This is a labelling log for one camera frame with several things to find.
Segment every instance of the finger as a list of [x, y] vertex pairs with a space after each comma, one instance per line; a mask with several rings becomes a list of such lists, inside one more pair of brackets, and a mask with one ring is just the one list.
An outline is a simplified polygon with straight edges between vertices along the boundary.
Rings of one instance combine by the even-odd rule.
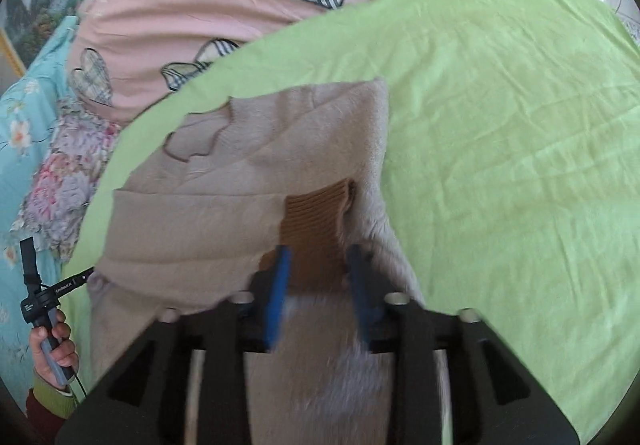
[[71, 336], [71, 328], [68, 324], [60, 322], [60, 324], [53, 328], [51, 333], [57, 339], [67, 340]]
[[65, 340], [56, 349], [51, 351], [51, 358], [57, 362], [74, 352], [76, 352], [76, 345], [73, 341]]
[[29, 333], [29, 346], [31, 348], [31, 354], [33, 355], [33, 365], [36, 371], [44, 371], [49, 368], [47, 359], [42, 352], [42, 342], [47, 338], [46, 328], [34, 328]]
[[71, 353], [67, 355], [65, 358], [58, 360], [58, 365], [61, 367], [73, 367], [75, 371], [78, 370], [78, 365], [80, 364], [80, 358], [77, 353]]

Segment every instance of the green fabric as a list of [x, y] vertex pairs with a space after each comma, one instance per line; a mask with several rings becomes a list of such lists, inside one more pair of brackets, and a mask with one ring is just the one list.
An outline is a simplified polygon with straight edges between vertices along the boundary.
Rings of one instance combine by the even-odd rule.
[[33, 375], [33, 397], [51, 414], [59, 418], [69, 419], [78, 406], [78, 401], [71, 390], [63, 393], [44, 381], [40, 375]]
[[[124, 131], [66, 275], [186, 113], [379, 75], [383, 194], [428, 305], [483, 313], [586, 443], [640, 364], [640, 52], [596, 0], [376, 0], [242, 47]], [[86, 296], [68, 300], [86, 351]]]

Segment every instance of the floral fabric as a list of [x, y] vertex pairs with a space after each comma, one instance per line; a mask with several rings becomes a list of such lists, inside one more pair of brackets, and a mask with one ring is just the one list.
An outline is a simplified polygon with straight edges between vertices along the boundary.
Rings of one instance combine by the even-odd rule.
[[[0, 98], [0, 377], [24, 408], [33, 376], [28, 348], [30, 327], [20, 313], [26, 297], [20, 234], [10, 233], [33, 175], [47, 155], [58, 115], [58, 99], [68, 93], [64, 66], [78, 19], [65, 18], [26, 75]], [[38, 252], [45, 284], [60, 276], [50, 251]]]
[[119, 134], [116, 123], [68, 101], [14, 230], [37, 234], [40, 249], [49, 248], [62, 261], [68, 261]]

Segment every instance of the blue floral fabric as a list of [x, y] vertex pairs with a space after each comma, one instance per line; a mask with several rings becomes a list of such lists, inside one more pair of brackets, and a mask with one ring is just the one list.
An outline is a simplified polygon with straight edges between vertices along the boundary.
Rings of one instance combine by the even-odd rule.
[[[30, 327], [20, 314], [20, 301], [26, 297], [20, 248], [9, 230], [47, 155], [58, 99], [68, 93], [65, 62], [77, 27], [76, 17], [66, 17], [27, 74], [0, 98], [0, 377], [23, 409], [33, 362]], [[44, 284], [52, 284], [60, 275], [60, 263], [49, 251], [39, 252], [38, 270]]]

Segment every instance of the fuzzy beige fabric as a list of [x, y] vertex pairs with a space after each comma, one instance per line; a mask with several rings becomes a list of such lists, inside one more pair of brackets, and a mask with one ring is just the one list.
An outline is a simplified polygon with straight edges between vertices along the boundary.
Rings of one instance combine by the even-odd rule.
[[[420, 299], [380, 192], [387, 115], [382, 80], [232, 98], [220, 110], [189, 115], [115, 193], [90, 284], [96, 375], [158, 309], [200, 311], [243, 289], [260, 258], [289, 234], [286, 213], [300, 201], [291, 197], [339, 182], [344, 191], [347, 178], [356, 191], [340, 240], [370, 240], [374, 265]], [[329, 196], [332, 211], [347, 208], [344, 195]], [[360, 344], [345, 290], [290, 292], [276, 350], [246, 358], [255, 442], [383, 444], [390, 366]]]

